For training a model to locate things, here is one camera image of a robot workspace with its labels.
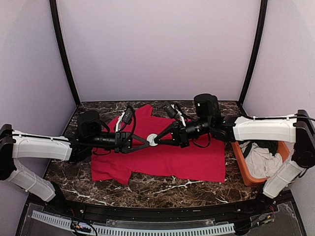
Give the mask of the round brooch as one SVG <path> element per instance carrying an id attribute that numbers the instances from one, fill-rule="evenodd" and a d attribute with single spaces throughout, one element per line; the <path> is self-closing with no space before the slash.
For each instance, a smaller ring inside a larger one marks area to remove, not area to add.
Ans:
<path id="1" fill-rule="evenodd" d="M 158 144 L 155 142 L 155 138 L 157 137 L 158 135 L 157 134 L 150 134 L 148 137 L 147 137 L 147 141 L 149 142 L 149 145 L 151 147 L 156 147 Z"/>

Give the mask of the magenta t-shirt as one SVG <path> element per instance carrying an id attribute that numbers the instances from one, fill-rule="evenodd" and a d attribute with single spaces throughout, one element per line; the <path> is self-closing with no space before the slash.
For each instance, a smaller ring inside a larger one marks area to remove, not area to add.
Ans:
<path id="1" fill-rule="evenodd" d="M 114 179 L 127 185 L 132 173 L 212 182 L 225 181 L 224 143 L 206 135 L 188 147 L 158 145 L 129 154 L 93 149 L 93 181 Z"/>

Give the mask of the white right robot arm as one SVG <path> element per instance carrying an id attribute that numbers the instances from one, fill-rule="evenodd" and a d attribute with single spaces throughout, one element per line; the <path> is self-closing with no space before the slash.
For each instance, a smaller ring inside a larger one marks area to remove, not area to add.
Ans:
<path id="1" fill-rule="evenodd" d="M 314 118 L 304 110 L 282 117 L 225 116 L 216 96 L 203 93 L 194 97 L 196 120 L 190 120 L 176 103 L 164 105 L 170 118 L 179 117 L 160 134 L 147 137 L 151 146 L 188 147 L 202 135 L 224 142 L 238 142 L 243 158 L 256 178 L 267 178 L 262 193 L 251 203 L 262 213 L 270 199 L 296 177 L 315 165 Z"/>

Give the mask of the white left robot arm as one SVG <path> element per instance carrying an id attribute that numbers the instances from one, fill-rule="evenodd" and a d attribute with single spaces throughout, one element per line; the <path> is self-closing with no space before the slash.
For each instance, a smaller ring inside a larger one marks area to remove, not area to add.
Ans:
<path id="1" fill-rule="evenodd" d="M 42 136 L 23 133 L 5 124 L 0 129 L 0 178 L 50 204 L 58 214 L 69 211 L 69 202 L 57 184 L 47 181 L 21 162 L 23 158 L 55 159 L 78 163 L 92 156 L 94 149 L 128 154 L 149 147 L 150 143 L 135 135 L 135 110 L 128 106 L 111 131 L 95 110 L 77 118 L 73 136 Z"/>

